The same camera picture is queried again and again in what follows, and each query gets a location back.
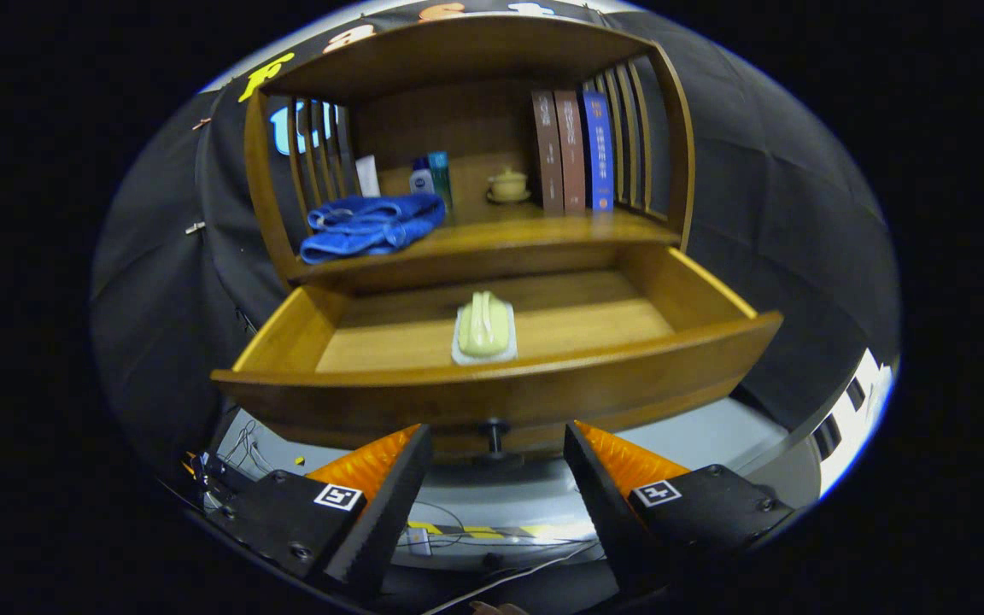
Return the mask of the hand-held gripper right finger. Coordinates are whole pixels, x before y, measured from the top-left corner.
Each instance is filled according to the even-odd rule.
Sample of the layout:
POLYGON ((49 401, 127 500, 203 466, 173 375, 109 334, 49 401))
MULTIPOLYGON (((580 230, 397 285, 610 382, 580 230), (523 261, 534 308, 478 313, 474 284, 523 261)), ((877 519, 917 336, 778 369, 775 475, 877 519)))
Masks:
POLYGON ((626 595, 715 595, 796 519, 774 491, 726 466, 689 470, 582 421, 565 426, 563 456, 626 595))

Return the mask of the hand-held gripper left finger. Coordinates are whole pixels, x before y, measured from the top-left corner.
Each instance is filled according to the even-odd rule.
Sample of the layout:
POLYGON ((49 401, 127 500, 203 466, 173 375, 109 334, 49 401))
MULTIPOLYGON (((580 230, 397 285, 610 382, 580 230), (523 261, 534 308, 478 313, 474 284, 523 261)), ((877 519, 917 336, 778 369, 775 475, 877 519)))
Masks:
POLYGON ((409 425, 308 474, 269 472, 206 518, 282 575, 375 598, 431 463, 432 428, 409 425))

